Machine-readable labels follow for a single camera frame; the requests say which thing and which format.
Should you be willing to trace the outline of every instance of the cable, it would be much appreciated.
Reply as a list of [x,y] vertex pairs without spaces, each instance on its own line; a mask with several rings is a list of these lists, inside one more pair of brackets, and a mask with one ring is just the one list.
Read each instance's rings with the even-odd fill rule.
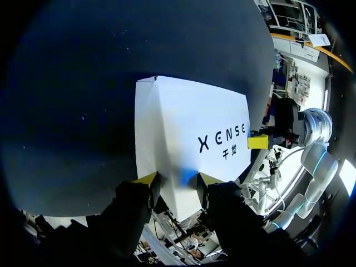
[[279,197],[279,199],[282,201],[282,203],[283,203],[283,211],[285,210],[285,202],[284,202],[284,199],[282,198],[282,196],[280,195],[280,193],[279,193],[279,191],[278,191],[278,186],[277,186],[277,184],[276,184],[276,192],[277,192],[277,194],[278,194],[278,197]]
[[160,241],[162,241],[162,239],[160,239],[160,238],[158,237],[158,235],[157,235],[157,228],[156,228],[156,220],[155,220],[155,218],[154,218],[154,225],[155,225],[155,232],[156,232],[157,239],[160,240]]
[[306,149],[306,148],[307,148],[307,147],[302,147],[302,148],[297,149],[297,150],[294,150],[292,153],[288,154],[284,159],[282,159],[282,161],[281,161],[280,164],[278,165],[278,169],[279,169],[280,165],[282,165],[282,163],[283,163],[288,157],[290,157],[291,155],[293,155],[293,154],[295,154],[295,153],[297,153],[297,152],[299,152],[299,151],[302,151],[302,150],[304,150],[304,149]]

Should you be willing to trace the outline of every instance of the paper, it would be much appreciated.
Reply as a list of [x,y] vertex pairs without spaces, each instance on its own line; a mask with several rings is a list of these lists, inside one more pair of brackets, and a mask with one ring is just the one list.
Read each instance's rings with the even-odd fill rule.
[[309,34],[308,37],[314,47],[330,46],[330,40],[325,33]]
[[178,221],[201,206],[192,178],[235,180],[250,164],[246,97],[223,88],[158,76],[136,84],[138,177],[158,171],[161,196]]

